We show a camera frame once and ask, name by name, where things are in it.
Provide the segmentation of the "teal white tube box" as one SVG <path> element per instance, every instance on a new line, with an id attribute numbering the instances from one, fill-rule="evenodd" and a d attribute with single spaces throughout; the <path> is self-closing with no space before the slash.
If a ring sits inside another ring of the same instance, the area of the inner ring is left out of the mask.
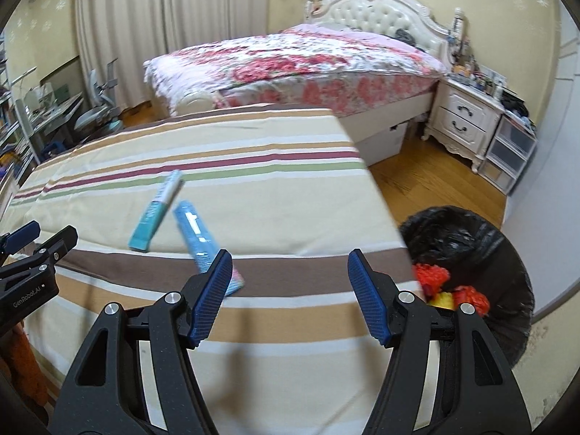
<path id="1" fill-rule="evenodd" d="M 183 173 L 174 170 L 159 187 L 153 200 L 145 208 L 137 227 L 129 239 L 128 246 L 134 252 L 148 252 L 159 225 L 182 184 Z"/>

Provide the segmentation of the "blue foil snack wrapper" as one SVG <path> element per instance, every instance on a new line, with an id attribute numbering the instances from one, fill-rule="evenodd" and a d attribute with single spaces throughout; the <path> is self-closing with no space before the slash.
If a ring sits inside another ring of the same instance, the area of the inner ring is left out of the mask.
<path id="1" fill-rule="evenodd" d="M 200 273 L 206 273 L 220 252 L 220 246 L 189 201 L 180 201 L 173 213 L 189 254 L 194 258 Z"/>

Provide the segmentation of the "black bagged trash bin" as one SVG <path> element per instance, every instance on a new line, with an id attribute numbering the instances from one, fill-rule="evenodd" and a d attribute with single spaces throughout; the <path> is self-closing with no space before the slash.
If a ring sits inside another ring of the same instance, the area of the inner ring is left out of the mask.
<path id="1" fill-rule="evenodd" d="M 490 303 L 484 320 L 514 366 L 526 351 L 535 308 L 528 272 L 494 224 L 473 211 L 435 206 L 408 217 L 399 232 L 415 264 L 446 269 L 452 291 L 471 286 Z"/>

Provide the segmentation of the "bookshelf with books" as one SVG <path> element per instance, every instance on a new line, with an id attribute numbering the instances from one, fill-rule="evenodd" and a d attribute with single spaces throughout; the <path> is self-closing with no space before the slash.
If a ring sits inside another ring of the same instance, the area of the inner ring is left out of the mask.
<path id="1" fill-rule="evenodd" d="M 12 169 L 21 186 L 37 165 L 32 142 L 22 128 L 8 70 L 5 32 L 1 33 L 1 171 Z"/>

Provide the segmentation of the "yellow foam fruit net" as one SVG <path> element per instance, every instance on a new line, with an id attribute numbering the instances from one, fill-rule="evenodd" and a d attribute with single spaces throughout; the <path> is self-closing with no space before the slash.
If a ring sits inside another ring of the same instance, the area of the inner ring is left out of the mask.
<path id="1" fill-rule="evenodd" d="M 456 304 L 453 298 L 452 293 L 442 292 L 436 294 L 429 302 L 428 305 L 437 308 L 455 310 Z"/>

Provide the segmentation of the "grey study desk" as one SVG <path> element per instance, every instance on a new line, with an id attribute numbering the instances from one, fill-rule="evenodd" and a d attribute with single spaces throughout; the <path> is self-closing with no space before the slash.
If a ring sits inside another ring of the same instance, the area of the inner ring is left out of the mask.
<path id="1" fill-rule="evenodd" d="M 80 57 L 54 69 L 19 99 L 24 103 L 24 116 L 20 120 L 24 121 L 25 139 L 37 164 L 43 161 L 41 152 L 51 141 L 59 141 L 64 147 L 72 146 L 75 140 L 73 121 L 87 108 Z"/>

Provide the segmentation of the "red mesh fruit net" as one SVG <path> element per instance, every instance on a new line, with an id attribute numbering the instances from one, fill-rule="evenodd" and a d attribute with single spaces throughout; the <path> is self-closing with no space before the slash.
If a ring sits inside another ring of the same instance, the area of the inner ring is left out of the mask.
<path id="1" fill-rule="evenodd" d="M 427 299 L 435 298 L 450 279 L 449 272 L 438 265 L 417 263 L 413 270 Z"/>

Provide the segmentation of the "grey desk chair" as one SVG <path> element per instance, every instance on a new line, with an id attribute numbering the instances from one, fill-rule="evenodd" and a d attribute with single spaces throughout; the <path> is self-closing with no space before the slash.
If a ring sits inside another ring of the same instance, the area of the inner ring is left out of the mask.
<path id="1" fill-rule="evenodd" d="M 124 128 L 119 119 L 120 108 L 117 105 L 115 87 L 118 80 L 115 76 L 113 59 L 106 66 L 106 80 L 99 83 L 96 69 L 92 69 L 87 79 L 87 94 L 90 98 L 90 110 L 80 115 L 74 126 L 74 133 L 84 136 L 85 140 L 108 136 L 120 132 Z"/>

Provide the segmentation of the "striped bedsheet mattress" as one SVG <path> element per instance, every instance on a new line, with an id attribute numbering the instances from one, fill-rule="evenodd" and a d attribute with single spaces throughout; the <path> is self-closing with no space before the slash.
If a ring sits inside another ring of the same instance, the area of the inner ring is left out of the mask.
<path id="1" fill-rule="evenodd" d="M 327 110 L 273 106 L 125 130 L 39 166 L 3 231 L 66 226 L 77 246 L 59 295 L 25 330 L 54 401 L 97 313 L 177 291 L 196 264 L 172 214 L 148 252 L 129 241 L 169 174 L 244 280 L 190 354 L 223 434 L 359 434 L 390 357 L 368 333 L 347 276 L 359 248 L 406 289 L 415 282 L 397 225 L 352 140 Z"/>

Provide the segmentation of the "beige pleated curtain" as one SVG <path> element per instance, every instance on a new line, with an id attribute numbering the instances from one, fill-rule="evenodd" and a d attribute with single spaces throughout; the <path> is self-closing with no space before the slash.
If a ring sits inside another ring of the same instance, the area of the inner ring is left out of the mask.
<path id="1" fill-rule="evenodd" d="M 148 100 L 145 61 L 205 42 L 265 33 L 268 0 L 75 0 L 84 73 L 113 63 L 121 108 Z"/>

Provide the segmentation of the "white plastic drawer unit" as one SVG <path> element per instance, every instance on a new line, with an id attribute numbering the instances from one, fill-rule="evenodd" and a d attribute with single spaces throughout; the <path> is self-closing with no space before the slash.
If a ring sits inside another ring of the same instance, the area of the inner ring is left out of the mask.
<path id="1" fill-rule="evenodd" d="M 506 111 L 486 149 L 479 175 L 504 195 L 511 193 L 533 156 L 537 137 L 533 123 Z"/>

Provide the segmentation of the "white under-bed storage box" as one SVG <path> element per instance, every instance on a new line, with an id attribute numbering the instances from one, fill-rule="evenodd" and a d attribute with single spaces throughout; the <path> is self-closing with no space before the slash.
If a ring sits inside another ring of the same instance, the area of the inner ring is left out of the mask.
<path id="1" fill-rule="evenodd" d="M 366 165 L 372 166 L 398 155 L 401 151 L 407 127 L 408 122 L 402 122 L 382 130 L 365 140 L 356 142 L 355 146 Z"/>

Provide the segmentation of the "white two-drawer nightstand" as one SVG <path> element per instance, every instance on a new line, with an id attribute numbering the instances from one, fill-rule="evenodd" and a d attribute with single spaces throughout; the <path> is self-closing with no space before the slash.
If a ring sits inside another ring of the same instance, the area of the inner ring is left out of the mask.
<path id="1" fill-rule="evenodd" d="M 492 96 L 456 80 L 439 81 L 422 140 L 433 137 L 445 149 L 472 162 L 477 174 L 504 108 Z"/>

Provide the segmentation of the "floral pink quilt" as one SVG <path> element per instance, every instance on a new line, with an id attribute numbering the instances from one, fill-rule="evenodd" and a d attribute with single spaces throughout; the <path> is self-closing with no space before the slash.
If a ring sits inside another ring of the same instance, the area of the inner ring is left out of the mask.
<path id="1" fill-rule="evenodd" d="M 167 116 L 266 103 L 348 117 L 430 92 L 445 73 L 438 58 L 391 37 L 309 24 L 144 64 L 145 85 Z"/>

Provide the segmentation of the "clutter of bottles on nightstand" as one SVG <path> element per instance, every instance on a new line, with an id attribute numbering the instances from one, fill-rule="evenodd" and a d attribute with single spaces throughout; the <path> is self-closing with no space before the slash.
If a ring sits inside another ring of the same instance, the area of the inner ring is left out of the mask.
<path id="1" fill-rule="evenodd" d="M 525 101 L 507 87 L 507 78 L 481 65 L 473 55 L 467 37 L 459 40 L 447 36 L 447 54 L 451 63 L 452 78 L 497 100 L 505 110 L 519 118 L 530 120 Z"/>

